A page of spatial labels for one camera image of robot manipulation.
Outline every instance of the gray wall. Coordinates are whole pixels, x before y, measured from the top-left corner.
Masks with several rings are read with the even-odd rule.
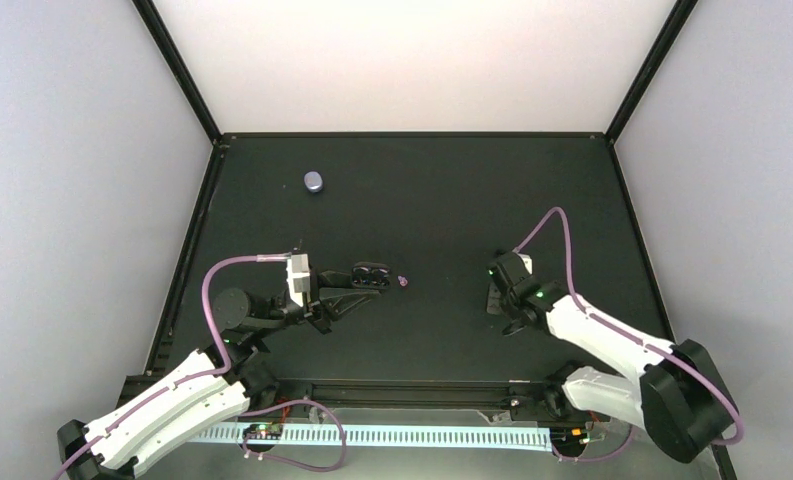
[[[0,479],[142,368],[208,154],[131,2],[0,2]]]
[[[699,2],[618,143],[679,338],[748,423],[740,478],[793,478],[793,1]]]

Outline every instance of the white wall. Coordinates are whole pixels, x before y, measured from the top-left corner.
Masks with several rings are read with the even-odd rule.
[[[209,147],[131,2],[0,1],[0,479],[140,372]]]
[[[156,3],[224,132],[602,132],[675,2]]]
[[[793,1],[699,2],[618,143],[680,338],[748,429],[739,478],[793,478]]]

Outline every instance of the robotic arm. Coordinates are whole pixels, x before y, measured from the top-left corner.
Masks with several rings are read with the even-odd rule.
[[[310,268],[306,254],[286,256],[287,291],[270,300],[223,291],[213,316],[223,345],[193,351],[184,362],[115,411],[58,430],[61,461],[71,480],[131,480],[193,435],[227,418],[275,402],[278,382],[263,363],[263,338],[309,323],[323,334],[334,321],[377,298],[389,285],[385,265],[358,263],[351,273]],[[223,375],[204,374],[231,360]],[[78,455],[71,464],[68,458]]]
[[[565,404],[618,418],[644,429],[667,455],[689,463],[720,438],[732,423],[723,403],[656,350],[692,366],[734,404],[704,347],[687,340],[680,345],[635,330],[601,312],[581,295],[573,297],[559,283],[541,284],[531,259],[508,252],[488,266],[493,280],[490,313],[504,313],[511,335],[533,326],[573,343],[602,360],[620,375],[588,366],[568,365],[557,376],[560,392],[547,392],[557,414]]]

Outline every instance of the black mat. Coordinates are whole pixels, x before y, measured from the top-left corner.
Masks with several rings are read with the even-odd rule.
[[[309,193],[307,171],[325,189]],[[301,247],[317,268],[390,265],[407,288],[322,336],[313,327],[267,341],[279,378],[542,380],[578,348],[541,334],[500,332],[485,313],[485,265],[511,249],[553,206],[571,222],[577,288],[629,325],[664,336],[629,213],[601,138],[524,135],[238,136],[231,140],[175,327],[171,365],[209,344],[201,279],[226,257]],[[551,224],[524,250],[562,279],[563,236]],[[283,265],[235,265],[211,289],[271,296]]]

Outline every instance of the perforated white strip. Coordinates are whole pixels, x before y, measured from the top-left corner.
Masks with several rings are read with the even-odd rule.
[[[224,422],[200,433],[195,443],[236,443],[250,423]],[[403,425],[343,425],[346,443],[363,447],[501,448],[551,451],[548,428],[428,427]],[[340,445],[334,425],[284,425],[279,439],[251,439],[250,445]]]

